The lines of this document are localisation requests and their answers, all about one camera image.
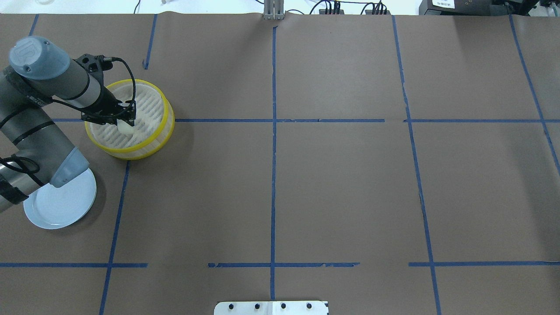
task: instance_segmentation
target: gray metal bracket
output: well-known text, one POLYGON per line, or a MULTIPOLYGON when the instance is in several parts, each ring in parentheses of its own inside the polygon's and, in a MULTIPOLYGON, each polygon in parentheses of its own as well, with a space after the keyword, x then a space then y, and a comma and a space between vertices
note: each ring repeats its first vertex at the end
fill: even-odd
POLYGON ((265 20, 284 20, 284 0, 264 0, 265 20))

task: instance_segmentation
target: sticker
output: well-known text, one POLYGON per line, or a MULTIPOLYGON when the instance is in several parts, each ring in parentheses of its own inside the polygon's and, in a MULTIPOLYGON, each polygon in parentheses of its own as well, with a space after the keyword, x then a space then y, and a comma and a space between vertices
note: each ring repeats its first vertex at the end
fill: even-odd
POLYGON ((436 7, 454 9, 455 0, 432 0, 432 4, 436 7))

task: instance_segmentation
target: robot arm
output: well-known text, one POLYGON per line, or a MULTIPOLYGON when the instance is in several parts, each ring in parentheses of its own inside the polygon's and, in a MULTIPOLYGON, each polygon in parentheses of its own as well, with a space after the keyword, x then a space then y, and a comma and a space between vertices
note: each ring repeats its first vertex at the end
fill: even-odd
POLYGON ((84 121, 134 125, 134 97, 126 104, 103 86, 102 72, 112 68, 112 61, 124 63, 89 54, 72 60, 40 36, 23 38, 11 49, 10 66, 0 76, 0 131, 19 151, 0 159, 0 212, 41 186, 61 187, 88 168, 41 107, 57 102, 81 111, 84 121))

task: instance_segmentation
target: white metal bracket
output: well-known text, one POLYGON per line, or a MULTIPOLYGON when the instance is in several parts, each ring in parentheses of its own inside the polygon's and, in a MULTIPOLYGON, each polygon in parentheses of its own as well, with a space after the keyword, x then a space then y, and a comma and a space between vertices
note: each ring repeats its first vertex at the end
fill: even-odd
POLYGON ((214 315, 328 315, 324 301, 220 302, 214 315))
POLYGON ((265 20, 284 20, 284 0, 263 0, 265 20))

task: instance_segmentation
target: yellow-rimmed basket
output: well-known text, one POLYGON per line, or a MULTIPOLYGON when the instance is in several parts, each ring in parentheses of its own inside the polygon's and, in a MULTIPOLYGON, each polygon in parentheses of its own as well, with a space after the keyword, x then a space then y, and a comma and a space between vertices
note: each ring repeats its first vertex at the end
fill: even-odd
MULTIPOLYGON (((143 159, 156 153, 167 143, 175 127, 173 108, 163 92, 150 82, 135 81, 137 112, 133 135, 121 134, 115 125, 86 122, 86 132, 91 141, 108 154, 123 160, 143 159)), ((117 99, 129 100, 132 97, 132 80, 115 82, 107 89, 117 99)))

